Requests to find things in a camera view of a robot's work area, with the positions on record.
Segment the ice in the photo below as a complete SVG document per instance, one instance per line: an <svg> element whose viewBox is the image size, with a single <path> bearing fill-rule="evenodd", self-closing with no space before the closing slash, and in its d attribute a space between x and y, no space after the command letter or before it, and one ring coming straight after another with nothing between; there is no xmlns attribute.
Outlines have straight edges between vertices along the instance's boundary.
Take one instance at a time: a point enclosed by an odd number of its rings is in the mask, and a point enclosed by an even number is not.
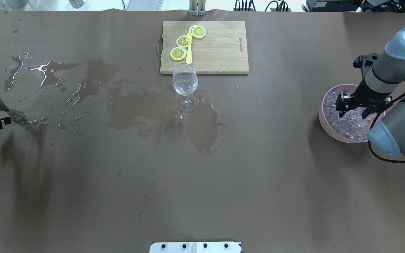
<svg viewBox="0 0 405 253"><path fill-rule="evenodd" d="M323 112L331 127L341 136L352 141L366 141L367 134L376 114L369 115L366 119L362 119L362 112L365 108L357 108L347 111L340 118L339 112L335 110L335 102L339 93L346 93L337 88L330 91L323 101Z"/></svg>

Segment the wooden cutting board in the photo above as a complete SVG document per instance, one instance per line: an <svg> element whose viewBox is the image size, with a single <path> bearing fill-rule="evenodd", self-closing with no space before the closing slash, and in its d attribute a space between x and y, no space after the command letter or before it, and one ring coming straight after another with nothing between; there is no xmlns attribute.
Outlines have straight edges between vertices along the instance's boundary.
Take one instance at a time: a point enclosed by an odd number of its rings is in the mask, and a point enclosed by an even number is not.
<svg viewBox="0 0 405 253"><path fill-rule="evenodd" d="M187 35L192 25L201 25L207 30L204 38L192 38L192 65L197 74L249 73L245 21L164 21L162 74L173 74L177 64L185 63L185 59L171 59L170 51L177 46L176 39Z"/></svg>

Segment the white floor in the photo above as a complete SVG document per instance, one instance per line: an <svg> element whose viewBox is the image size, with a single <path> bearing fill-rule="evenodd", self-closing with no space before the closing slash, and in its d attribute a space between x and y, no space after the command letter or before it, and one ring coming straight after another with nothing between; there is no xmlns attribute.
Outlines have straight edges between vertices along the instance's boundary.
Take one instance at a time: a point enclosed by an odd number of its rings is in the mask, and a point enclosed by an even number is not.
<svg viewBox="0 0 405 253"><path fill-rule="evenodd" d="M123 9L122 0L84 0L84 6L79 9L71 7L68 0L28 0L29 3L42 2L47 6L48 10L105 10L105 9ZM254 5L257 11L265 11L269 0L254 0ZM306 0L287 0L291 11L303 11L302 4L306 4ZM188 10L188 0L124 0L125 6L128 10ZM235 7L235 0L206 0L206 10L221 9L233 10ZM23 10L33 10L26 6Z"/></svg>

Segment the white plate with holes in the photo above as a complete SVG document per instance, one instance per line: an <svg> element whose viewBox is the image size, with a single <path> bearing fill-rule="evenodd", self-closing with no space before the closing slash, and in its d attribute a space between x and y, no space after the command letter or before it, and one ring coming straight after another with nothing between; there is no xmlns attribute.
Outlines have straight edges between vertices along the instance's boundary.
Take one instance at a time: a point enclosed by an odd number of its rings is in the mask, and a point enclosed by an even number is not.
<svg viewBox="0 0 405 253"><path fill-rule="evenodd" d="M153 243L149 253L241 253L241 242L162 242Z"/></svg>

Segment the wine glass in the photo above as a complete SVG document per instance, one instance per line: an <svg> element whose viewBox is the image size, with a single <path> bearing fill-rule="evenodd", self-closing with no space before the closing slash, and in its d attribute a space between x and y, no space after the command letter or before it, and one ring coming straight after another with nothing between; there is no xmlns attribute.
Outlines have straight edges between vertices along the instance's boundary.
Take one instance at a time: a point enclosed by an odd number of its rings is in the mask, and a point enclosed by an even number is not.
<svg viewBox="0 0 405 253"><path fill-rule="evenodd" d="M198 99L192 94L198 88L198 77L196 71L190 64L179 64L173 70L173 87L181 94L179 108L184 112L191 112L198 106Z"/></svg>

